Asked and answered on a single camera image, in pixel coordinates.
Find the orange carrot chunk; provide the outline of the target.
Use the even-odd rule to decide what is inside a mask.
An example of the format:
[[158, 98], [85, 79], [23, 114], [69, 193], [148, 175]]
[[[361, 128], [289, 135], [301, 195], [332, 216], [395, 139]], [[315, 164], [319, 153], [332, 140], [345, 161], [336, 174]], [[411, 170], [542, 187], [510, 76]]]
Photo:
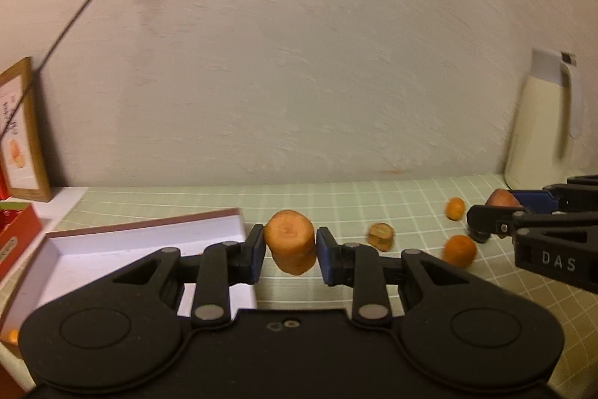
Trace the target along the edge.
[[266, 224], [265, 241], [282, 272], [301, 276], [315, 265], [314, 227], [301, 213], [292, 210], [275, 213]]

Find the small orange tangerine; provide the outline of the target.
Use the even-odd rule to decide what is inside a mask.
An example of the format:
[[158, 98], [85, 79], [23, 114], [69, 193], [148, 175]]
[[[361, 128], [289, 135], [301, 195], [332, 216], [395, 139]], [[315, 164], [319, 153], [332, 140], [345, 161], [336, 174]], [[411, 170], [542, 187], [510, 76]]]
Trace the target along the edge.
[[466, 204], [460, 197], [449, 199], [445, 206], [445, 216], [454, 222], [460, 221], [466, 212]]

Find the green checked table mat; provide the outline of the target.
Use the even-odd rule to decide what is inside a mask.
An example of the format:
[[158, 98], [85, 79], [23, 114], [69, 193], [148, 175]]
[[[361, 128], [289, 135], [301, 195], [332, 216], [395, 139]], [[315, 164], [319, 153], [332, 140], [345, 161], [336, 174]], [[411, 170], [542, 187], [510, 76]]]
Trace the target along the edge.
[[[445, 216], [453, 197], [484, 203], [503, 180], [494, 174], [423, 180], [180, 187], [65, 187], [33, 207], [45, 232], [73, 230], [238, 208], [247, 227], [264, 224], [279, 210], [295, 210], [326, 226], [341, 242], [362, 242], [368, 227], [388, 223], [392, 252], [419, 248], [439, 256], [444, 243], [465, 231]], [[508, 239], [477, 248], [470, 271], [547, 307], [565, 331], [565, 351], [551, 386], [565, 398], [597, 395], [597, 298], [516, 268]]]

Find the cream thermos jug grey lid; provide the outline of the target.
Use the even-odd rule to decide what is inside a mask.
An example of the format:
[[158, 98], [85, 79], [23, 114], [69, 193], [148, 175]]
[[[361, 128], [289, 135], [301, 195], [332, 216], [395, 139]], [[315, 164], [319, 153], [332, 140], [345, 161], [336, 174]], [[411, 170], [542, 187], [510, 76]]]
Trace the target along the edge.
[[583, 93], [575, 56], [534, 49], [520, 94], [504, 178], [512, 189], [563, 182], [583, 128]]

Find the white shallow box brown rim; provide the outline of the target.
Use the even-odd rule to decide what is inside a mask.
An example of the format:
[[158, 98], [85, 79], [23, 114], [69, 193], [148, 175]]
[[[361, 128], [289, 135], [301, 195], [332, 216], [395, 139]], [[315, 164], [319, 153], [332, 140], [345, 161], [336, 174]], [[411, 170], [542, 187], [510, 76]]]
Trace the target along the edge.
[[34, 310], [160, 248], [176, 247], [191, 256], [216, 243], [244, 240], [238, 209], [47, 234], [1, 315], [1, 342], [20, 357], [18, 346], [6, 336]]

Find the red open gift box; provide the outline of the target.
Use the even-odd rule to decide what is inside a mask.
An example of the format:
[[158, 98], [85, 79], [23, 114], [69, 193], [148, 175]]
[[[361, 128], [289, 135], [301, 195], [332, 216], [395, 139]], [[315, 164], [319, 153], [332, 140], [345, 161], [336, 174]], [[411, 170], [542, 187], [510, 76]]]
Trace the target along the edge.
[[6, 200], [1, 203], [0, 221], [0, 279], [3, 280], [40, 234], [41, 223], [31, 203]]

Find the wooden framed picture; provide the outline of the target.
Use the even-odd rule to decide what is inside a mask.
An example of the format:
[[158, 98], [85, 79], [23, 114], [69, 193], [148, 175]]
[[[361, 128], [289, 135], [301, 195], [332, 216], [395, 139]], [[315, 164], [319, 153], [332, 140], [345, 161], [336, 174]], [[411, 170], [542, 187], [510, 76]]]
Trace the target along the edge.
[[9, 196], [44, 203], [52, 199], [37, 130], [30, 57], [1, 74], [1, 174]]

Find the orange tangerine near gripper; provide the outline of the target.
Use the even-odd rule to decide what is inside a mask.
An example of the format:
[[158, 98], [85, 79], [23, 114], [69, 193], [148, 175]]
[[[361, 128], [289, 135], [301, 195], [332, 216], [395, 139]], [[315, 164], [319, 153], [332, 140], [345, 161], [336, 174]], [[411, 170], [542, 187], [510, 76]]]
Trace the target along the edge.
[[8, 332], [8, 334], [6, 336], [6, 341], [13, 345], [18, 345], [18, 336], [19, 336], [19, 330], [16, 328], [13, 328]]

